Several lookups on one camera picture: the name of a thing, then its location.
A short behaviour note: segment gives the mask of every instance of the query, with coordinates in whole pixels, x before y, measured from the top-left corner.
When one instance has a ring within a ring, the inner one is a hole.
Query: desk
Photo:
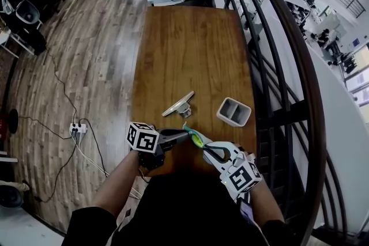
[[[309,5],[306,3],[305,0],[284,0],[284,1],[288,1],[292,4],[294,4],[294,5],[302,7],[303,9],[306,9],[308,11],[311,10],[311,8],[309,7]]]
[[[182,128],[187,122],[213,141],[236,142],[255,153],[254,98],[243,34],[233,10],[148,7],[134,77],[132,121],[156,128]],[[162,117],[191,90],[195,95],[190,117]],[[228,96],[251,108],[244,127],[231,127],[217,118]],[[148,175],[182,168],[216,173],[202,158],[202,150],[187,141],[167,152],[164,165]]]
[[[16,57],[17,59],[19,56],[17,56],[15,53],[13,53],[11,50],[9,50],[6,47],[6,43],[9,40],[9,38],[12,38],[16,43],[18,43],[21,47],[23,47],[25,50],[27,50],[31,55],[34,55],[32,50],[30,50],[23,42],[23,40],[18,36],[13,34],[9,28],[5,28],[5,30],[0,32],[0,47],[6,50],[8,53]]]

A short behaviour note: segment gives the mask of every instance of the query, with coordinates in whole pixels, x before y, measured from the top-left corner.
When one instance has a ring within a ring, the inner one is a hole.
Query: small white bin
[[[226,97],[217,111],[217,117],[234,127],[242,127],[246,124],[251,114],[251,108],[236,101],[230,97]]]

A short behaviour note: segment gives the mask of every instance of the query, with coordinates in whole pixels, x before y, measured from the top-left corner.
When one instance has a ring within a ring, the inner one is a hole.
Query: black cable
[[[102,164],[102,166],[103,166],[103,171],[104,171],[105,177],[108,177],[108,175],[106,174],[105,166],[104,166],[103,156],[101,155],[101,151],[100,151],[100,148],[99,148],[99,144],[98,144],[98,142],[97,142],[97,139],[96,139],[96,136],[95,136],[95,132],[94,132],[94,130],[93,130],[93,128],[92,128],[92,126],[91,126],[91,123],[90,123],[90,121],[89,121],[87,118],[82,118],[82,119],[80,119],[80,121],[79,121],[78,123],[81,123],[81,121],[82,121],[82,120],[86,120],[86,121],[87,121],[87,123],[88,123],[88,125],[90,125],[90,128],[91,128],[91,131],[92,131],[93,138],[94,138],[94,140],[95,140],[95,142],[96,142],[97,150],[99,151],[99,155],[100,155],[100,159],[101,159],[101,164]]]
[[[48,128],[45,124],[43,124],[42,122],[38,121],[37,119],[34,119],[32,117],[23,117],[23,116],[19,116],[19,118],[23,118],[23,119],[30,119],[32,121],[37,121],[38,123],[40,123],[43,127],[45,127],[46,129],[50,130],[53,134],[55,134],[56,136],[60,137],[61,139],[70,139],[71,137],[67,137],[67,138],[64,138],[62,136],[60,136],[59,134],[57,134],[56,132],[52,131],[50,128]]]
[[[54,196],[55,194],[55,191],[57,190],[57,181],[58,181],[58,177],[60,175],[60,173],[62,172],[63,168],[69,163],[70,159],[72,158],[75,150],[76,150],[76,147],[77,147],[77,144],[74,145],[74,148],[73,148],[73,151],[71,153],[71,155],[69,156],[69,159],[65,162],[65,164],[59,169],[59,172],[55,178],[55,182],[54,182],[54,190],[52,191],[52,194],[50,197],[47,198],[46,201],[44,201],[43,199],[41,199],[40,197],[35,197],[35,200],[38,201],[38,202],[43,202],[43,203],[47,203],[51,200],[51,198]]]
[[[61,80],[59,79],[59,77],[57,76],[57,64],[56,64],[56,63],[55,63],[55,61],[54,61],[54,57],[49,53],[49,51],[48,51],[48,49],[47,49],[47,48],[45,48],[45,50],[46,50],[46,52],[47,52],[48,56],[51,58],[52,63],[54,64],[54,75],[55,75],[55,77],[57,78],[57,80],[58,80],[60,83],[62,83],[62,84],[63,84],[64,95],[65,95],[65,96],[66,96],[66,98],[69,100],[69,102],[70,102],[71,106],[74,108],[74,114],[73,114],[73,120],[72,120],[72,122],[74,123],[74,118],[76,117],[77,108],[74,106],[74,104],[72,103],[72,101],[71,101],[70,97],[69,97],[69,96],[66,94],[66,92],[65,92],[65,83],[64,83],[63,81],[61,81]]]

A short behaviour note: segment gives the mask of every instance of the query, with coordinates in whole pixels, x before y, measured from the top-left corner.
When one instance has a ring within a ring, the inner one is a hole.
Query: white cable
[[[137,191],[135,188],[132,188],[132,190],[135,191],[138,195],[142,197],[142,194],[139,191]]]
[[[76,143],[77,145],[77,149],[78,151],[80,151],[80,153],[82,154],[83,157],[85,157],[92,165],[94,165],[99,171],[101,171],[102,173],[106,174],[107,176],[110,175],[110,173],[108,173],[107,171],[105,171],[103,168],[101,168],[100,166],[98,166],[92,159],[90,159],[89,157],[87,157],[81,150],[80,148],[80,144],[81,144],[81,137],[79,137],[78,139],[78,143],[77,141],[74,139],[74,137],[72,136],[72,134],[70,133],[70,136],[72,138],[72,140],[74,141],[74,143]],[[140,192],[138,192],[135,188],[131,188],[132,190],[134,190],[137,194],[139,194],[142,197],[142,194]],[[141,198],[139,198],[138,196],[134,195],[132,192],[129,192],[131,194],[132,197],[134,197],[137,200],[141,200]]]

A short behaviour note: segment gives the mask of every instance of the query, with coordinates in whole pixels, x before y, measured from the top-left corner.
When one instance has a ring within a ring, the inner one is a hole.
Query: green object
[[[196,146],[200,148],[203,148],[205,146],[203,140],[201,139],[201,136],[199,135],[199,133],[197,133],[197,131],[191,129],[186,124],[183,125],[183,129],[189,133],[192,141],[194,142]]]

